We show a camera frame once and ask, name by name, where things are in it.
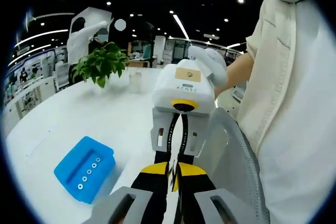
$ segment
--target sleeve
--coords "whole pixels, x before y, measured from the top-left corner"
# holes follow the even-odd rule
[[[259,13],[259,20],[257,22],[257,25],[254,29],[254,32],[251,36],[246,38],[246,51],[251,55],[253,59],[255,59],[259,44],[260,44],[260,39],[261,39],[261,33],[262,33],[262,26],[264,23],[264,15],[266,11],[266,1],[264,0],[261,8],[260,8],[260,13]]]
[[[78,31],[78,36],[86,36],[88,39],[93,36],[100,28],[107,27],[108,23],[106,21],[101,21],[93,26],[84,27],[82,30]]]

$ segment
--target potted plant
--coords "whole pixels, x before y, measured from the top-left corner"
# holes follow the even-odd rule
[[[73,79],[80,75],[84,82],[91,78],[99,87],[104,88],[106,81],[112,73],[117,73],[119,78],[128,62],[128,57],[114,42],[107,43],[91,54],[82,57],[73,68]]]

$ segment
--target white shirt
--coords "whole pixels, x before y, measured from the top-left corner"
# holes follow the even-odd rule
[[[67,41],[68,63],[77,64],[79,59],[89,54],[89,40],[100,28],[107,27],[106,21],[96,25],[85,27],[82,30],[69,35]]]
[[[271,224],[304,224],[336,178],[335,40],[309,0],[265,0],[260,12],[237,121],[258,157]]]

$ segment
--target white tabletop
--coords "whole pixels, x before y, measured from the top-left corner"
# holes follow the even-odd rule
[[[129,89],[131,71],[142,73],[141,93]],[[117,165],[126,167],[116,187],[130,186],[140,169],[153,163],[152,91],[160,71],[128,68],[120,79],[111,77],[110,89],[101,94],[94,92],[92,82],[75,84],[35,107],[11,131],[6,145],[13,175],[42,222],[76,224],[90,217],[92,206],[72,198],[54,175],[58,163],[84,136],[111,147]],[[174,131],[172,149],[180,145],[181,128],[177,125]],[[136,157],[146,158],[137,162]],[[126,174],[132,170],[127,163],[138,163],[139,171]],[[177,192],[167,198],[173,205],[164,223],[173,223]]]

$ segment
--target blue plastic tray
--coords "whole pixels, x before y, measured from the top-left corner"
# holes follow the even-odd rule
[[[113,149],[85,136],[63,158],[54,174],[77,200],[91,204],[115,167]]]

